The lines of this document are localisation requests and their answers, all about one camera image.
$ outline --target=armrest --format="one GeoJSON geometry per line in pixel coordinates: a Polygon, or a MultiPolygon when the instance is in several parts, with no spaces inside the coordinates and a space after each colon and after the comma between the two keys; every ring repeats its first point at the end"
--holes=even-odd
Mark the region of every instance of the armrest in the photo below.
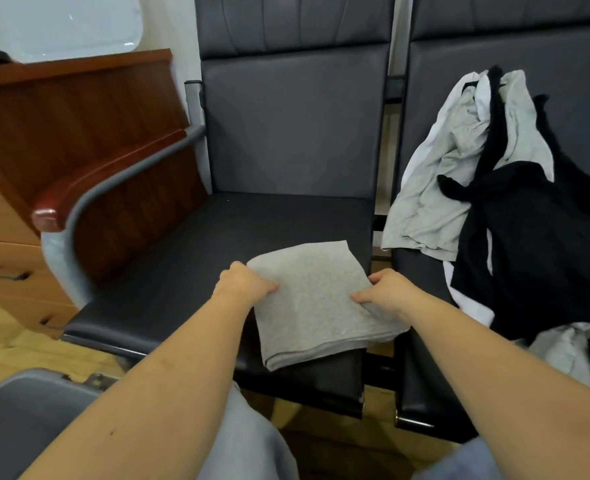
{"type": "Polygon", "coordinates": [[[31,216],[33,225],[40,232],[63,231],[76,206],[85,207],[92,199],[124,180],[194,143],[204,132],[203,125],[175,130],[147,143],[126,148],[60,178],[35,200],[31,216]]]}

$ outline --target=floor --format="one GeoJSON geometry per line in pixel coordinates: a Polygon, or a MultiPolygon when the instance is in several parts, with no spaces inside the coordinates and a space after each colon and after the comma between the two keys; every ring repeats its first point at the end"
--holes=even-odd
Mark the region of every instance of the floor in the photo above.
{"type": "MultiPolygon", "coordinates": [[[[374,262],[374,271],[385,267],[374,262]]],[[[391,354],[392,345],[373,350],[391,354]]],[[[0,308],[0,381],[15,372],[43,367],[82,382],[94,372],[120,377],[114,357],[52,340],[24,330],[0,308]]],[[[251,405],[265,413],[273,399],[249,394],[251,405]]],[[[302,407],[282,432],[298,460],[302,480],[408,479],[452,451],[454,445],[393,427],[394,394],[368,387],[364,419],[357,420],[302,407]]]]}

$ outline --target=forearm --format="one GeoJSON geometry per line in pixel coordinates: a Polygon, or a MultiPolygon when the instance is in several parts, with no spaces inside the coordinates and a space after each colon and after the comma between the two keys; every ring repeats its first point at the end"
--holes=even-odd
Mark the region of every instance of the forearm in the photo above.
{"type": "Polygon", "coordinates": [[[590,477],[590,388],[437,298],[411,308],[413,326],[509,478],[590,477]]]}
{"type": "Polygon", "coordinates": [[[250,304],[210,300],[91,404],[22,480],[190,479],[221,421],[250,304]]]}

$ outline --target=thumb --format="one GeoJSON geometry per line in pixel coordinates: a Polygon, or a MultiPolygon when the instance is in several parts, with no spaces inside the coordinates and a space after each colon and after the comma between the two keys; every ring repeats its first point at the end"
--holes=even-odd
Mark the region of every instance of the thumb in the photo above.
{"type": "Polygon", "coordinates": [[[373,287],[370,287],[362,291],[356,291],[355,293],[351,293],[351,299],[355,303],[368,303],[372,301],[372,290],[373,287]]]}

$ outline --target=chair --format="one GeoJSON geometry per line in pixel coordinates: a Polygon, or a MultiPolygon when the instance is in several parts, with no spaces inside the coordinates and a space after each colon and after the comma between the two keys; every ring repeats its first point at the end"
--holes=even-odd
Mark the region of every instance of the chair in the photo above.
{"type": "Polygon", "coordinates": [[[0,480],[15,480],[100,391],[29,369],[0,382],[0,480]]]}
{"type": "MultiPolygon", "coordinates": [[[[62,197],[66,182],[55,183],[36,205],[47,262],[83,306],[64,340],[139,360],[197,311],[232,261],[304,242],[347,240],[369,270],[393,3],[195,0],[203,82],[186,84],[191,127],[123,155],[132,163],[110,167],[91,190],[62,197]],[[212,194],[96,289],[75,259],[80,213],[188,144],[212,194]]],[[[362,359],[354,350],[268,372],[251,314],[235,380],[361,417],[362,359]]]]}
{"type": "MultiPolygon", "coordinates": [[[[523,69],[531,95],[550,95],[552,129],[590,174],[590,0],[414,0],[410,38],[394,194],[453,85],[494,64],[523,69]]],[[[393,266],[451,300],[440,262],[398,249],[393,266]]],[[[398,427],[457,442],[476,435],[414,331],[396,339],[395,357],[398,427]]]]}

